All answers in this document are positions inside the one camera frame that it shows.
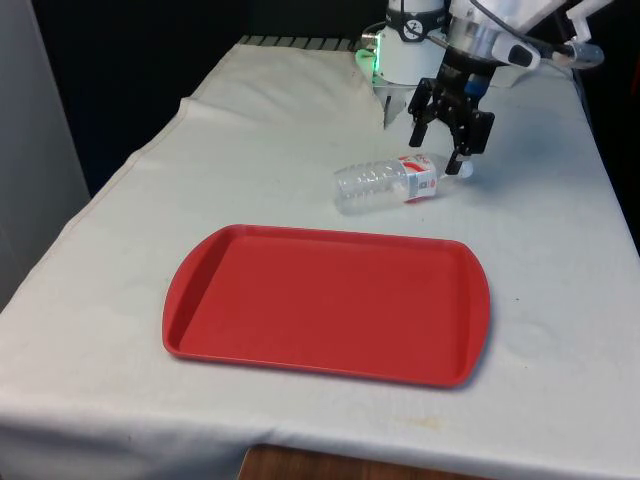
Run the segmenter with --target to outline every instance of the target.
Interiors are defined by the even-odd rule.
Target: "plastic tray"
[[[178,269],[163,340],[178,357],[452,387],[488,326],[461,243],[234,225]]]

